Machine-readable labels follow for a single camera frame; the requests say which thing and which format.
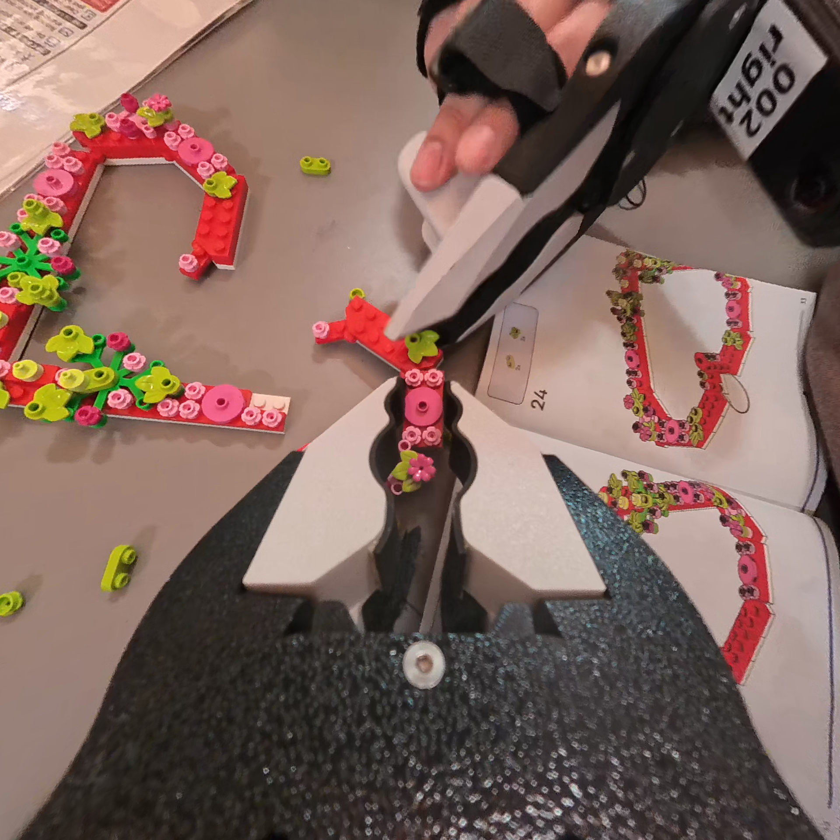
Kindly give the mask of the person's right hand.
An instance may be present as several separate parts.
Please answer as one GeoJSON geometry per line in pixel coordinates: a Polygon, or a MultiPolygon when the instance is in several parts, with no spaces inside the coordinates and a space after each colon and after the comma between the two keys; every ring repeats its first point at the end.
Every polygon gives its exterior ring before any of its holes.
{"type": "MultiPolygon", "coordinates": [[[[565,70],[573,70],[608,14],[607,1],[519,1],[537,25],[565,70]]],[[[431,192],[455,174],[491,172],[520,133],[512,103],[479,93],[450,93],[416,154],[411,181],[422,192],[431,192]]]]}

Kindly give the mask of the newspaper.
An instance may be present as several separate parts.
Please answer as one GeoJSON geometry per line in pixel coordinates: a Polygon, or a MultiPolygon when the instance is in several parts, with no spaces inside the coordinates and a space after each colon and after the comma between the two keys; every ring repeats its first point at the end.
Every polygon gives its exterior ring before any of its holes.
{"type": "Polygon", "coordinates": [[[250,1],[2,2],[1,188],[250,1]]]}

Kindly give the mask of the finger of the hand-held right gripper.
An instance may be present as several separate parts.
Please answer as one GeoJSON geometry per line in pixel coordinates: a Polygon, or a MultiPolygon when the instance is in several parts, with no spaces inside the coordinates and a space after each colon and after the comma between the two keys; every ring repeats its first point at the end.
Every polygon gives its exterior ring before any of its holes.
{"type": "Polygon", "coordinates": [[[614,105],[535,192],[487,261],[480,282],[456,315],[438,324],[444,346],[455,344],[525,291],[581,236],[585,212],[575,198],[607,146],[614,105]]]}
{"type": "Polygon", "coordinates": [[[523,209],[520,193],[497,175],[485,176],[443,241],[421,269],[413,289],[387,324],[387,338],[432,329],[461,309],[481,273],[523,209]]]}

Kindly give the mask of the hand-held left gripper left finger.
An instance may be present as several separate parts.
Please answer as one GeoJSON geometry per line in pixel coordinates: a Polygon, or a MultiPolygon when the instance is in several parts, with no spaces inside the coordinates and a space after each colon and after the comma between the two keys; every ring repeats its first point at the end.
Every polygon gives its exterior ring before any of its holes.
{"type": "Polygon", "coordinates": [[[390,633],[411,587],[411,533],[386,478],[396,464],[402,380],[389,380],[315,438],[243,579],[252,591],[341,602],[390,633]]]}

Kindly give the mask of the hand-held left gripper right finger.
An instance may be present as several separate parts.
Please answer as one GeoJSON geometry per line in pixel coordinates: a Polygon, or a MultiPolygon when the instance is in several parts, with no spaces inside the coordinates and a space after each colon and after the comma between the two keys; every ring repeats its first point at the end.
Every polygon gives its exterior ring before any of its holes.
{"type": "Polygon", "coordinates": [[[539,446],[455,382],[445,407],[458,488],[420,631],[482,633],[511,603],[603,598],[606,585],[539,446]]]}

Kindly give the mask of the lego instruction booklet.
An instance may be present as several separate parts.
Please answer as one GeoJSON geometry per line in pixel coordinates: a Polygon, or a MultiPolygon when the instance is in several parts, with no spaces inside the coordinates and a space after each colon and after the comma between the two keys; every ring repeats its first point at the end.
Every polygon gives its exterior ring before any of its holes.
{"type": "Polygon", "coordinates": [[[838,838],[838,571],[801,351],[815,295],[584,237],[494,321],[477,397],[667,563],[838,838]]]}

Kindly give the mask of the person's brown clothing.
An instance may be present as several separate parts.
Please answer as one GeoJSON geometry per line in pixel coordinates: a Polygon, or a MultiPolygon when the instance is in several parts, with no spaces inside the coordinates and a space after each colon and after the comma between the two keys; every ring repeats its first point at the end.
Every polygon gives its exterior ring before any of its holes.
{"type": "Polygon", "coordinates": [[[839,530],[839,276],[826,279],[805,339],[805,375],[830,478],[819,512],[839,530]]]}

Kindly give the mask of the large red lego flower frame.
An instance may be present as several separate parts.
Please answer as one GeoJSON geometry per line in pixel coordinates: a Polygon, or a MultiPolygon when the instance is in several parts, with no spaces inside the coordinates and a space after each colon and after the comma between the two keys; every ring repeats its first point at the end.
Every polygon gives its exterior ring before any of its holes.
{"type": "Polygon", "coordinates": [[[37,423],[104,427],[111,417],[153,422],[285,431],[289,398],[234,385],[183,382],[161,360],[140,352],[125,332],[90,334],[66,325],[45,351],[59,364],[23,358],[38,317],[63,312],[80,270],[71,241],[107,165],[172,164],[203,191],[184,277],[234,266],[248,184],[209,140],[175,119],[163,94],[122,94],[120,109],[83,112],[70,123],[77,143],[54,143],[16,221],[1,233],[2,409],[20,407],[37,423]]]}

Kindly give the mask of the red lego segment pink flowers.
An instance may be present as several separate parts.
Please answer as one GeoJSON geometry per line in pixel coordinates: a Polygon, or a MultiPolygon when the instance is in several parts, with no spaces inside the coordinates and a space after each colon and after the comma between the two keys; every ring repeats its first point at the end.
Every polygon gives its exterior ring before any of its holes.
{"type": "Polygon", "coordinates": [[[438,334],[426,329],[400,339],[388,339],[389,317],[370,303],[364,291],[353,288],[344,318],[318,321],[312,326],[316,343],[358,343],[402,377],[405,386],[402,433],[398,441],[400,460],[386,479],[388,490],[401,496],[420,490],[436,475],[432,449],[445,441],[445,373],[439,369],[444,357],[438,334]]]}

